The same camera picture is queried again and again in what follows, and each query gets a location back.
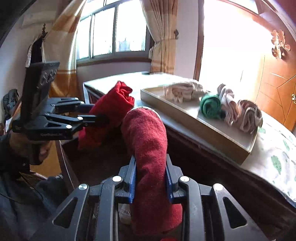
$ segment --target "door knob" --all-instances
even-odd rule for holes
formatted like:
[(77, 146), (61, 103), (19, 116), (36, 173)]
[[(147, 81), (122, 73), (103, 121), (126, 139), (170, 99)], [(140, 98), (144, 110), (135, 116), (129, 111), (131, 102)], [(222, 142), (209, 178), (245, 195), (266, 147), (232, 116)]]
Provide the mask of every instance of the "door knob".
[(292, 94), (291, 97), (292, 97), (292, 101), (293, 101), (293, 103), (296, 104), (296, 95)]

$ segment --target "red towel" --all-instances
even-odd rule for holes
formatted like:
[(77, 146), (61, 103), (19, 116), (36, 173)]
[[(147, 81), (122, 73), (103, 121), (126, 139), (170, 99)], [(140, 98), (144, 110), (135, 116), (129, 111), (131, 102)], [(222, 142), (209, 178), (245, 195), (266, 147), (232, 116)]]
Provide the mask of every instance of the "red towel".
[(168, 140), (158, 116), (138, 108), (123, 120), (121, 131), (136, 158), (136, 190), (131, 205), (132, 227), (136, 235), (161, 234), (182, 221), (182, 206), (172, 205), (165, 188)]
[(126, 113), (134, 106), (135, 99), (129, 96), (132, 91), (124, 82), (118, 81), (106, 95), (98, 99), (89, 114), (105, 114), (110, 123), (105, 127), (84, 127), (78, 136), (80, 150), (99, 146), (107, 132), (120, 125)]

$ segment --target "tray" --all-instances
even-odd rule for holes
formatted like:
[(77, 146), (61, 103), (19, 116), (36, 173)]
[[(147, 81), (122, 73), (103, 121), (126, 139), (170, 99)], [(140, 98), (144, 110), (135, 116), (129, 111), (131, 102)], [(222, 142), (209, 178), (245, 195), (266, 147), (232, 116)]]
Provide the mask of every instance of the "tray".
[(172, 103), (164, 98), (163, 87), (142, 89), (141, 100), (184, 125), (239, 165), (253, 149), (257, 130), (244, 133), (224, 121), (206, 119), (199, 111), (199, 100)]

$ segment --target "beige curtain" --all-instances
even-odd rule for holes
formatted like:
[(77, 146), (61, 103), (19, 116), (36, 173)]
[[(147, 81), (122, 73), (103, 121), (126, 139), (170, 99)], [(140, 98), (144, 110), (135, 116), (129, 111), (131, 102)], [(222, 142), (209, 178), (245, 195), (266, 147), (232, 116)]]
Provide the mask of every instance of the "beige curtain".
[(73, 0), (44, 39), (43, 61), (60, 61), (50, 97), (80, 97), (76, 76), (76, 34), (86, 0)]
[(178, 0), (141, 0), (149, 32), (155, 42), (151, 72), (174, 73)]

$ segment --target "white bedsheet with green pattern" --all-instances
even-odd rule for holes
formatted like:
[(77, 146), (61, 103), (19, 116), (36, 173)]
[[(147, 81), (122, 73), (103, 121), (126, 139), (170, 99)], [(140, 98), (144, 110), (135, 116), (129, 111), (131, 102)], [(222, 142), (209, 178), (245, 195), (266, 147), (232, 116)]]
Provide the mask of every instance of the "white bedsheet with green pattern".
[(241, 167), (262, 177), (296, 202), (296, 137), (264, 112), (253, 150)]

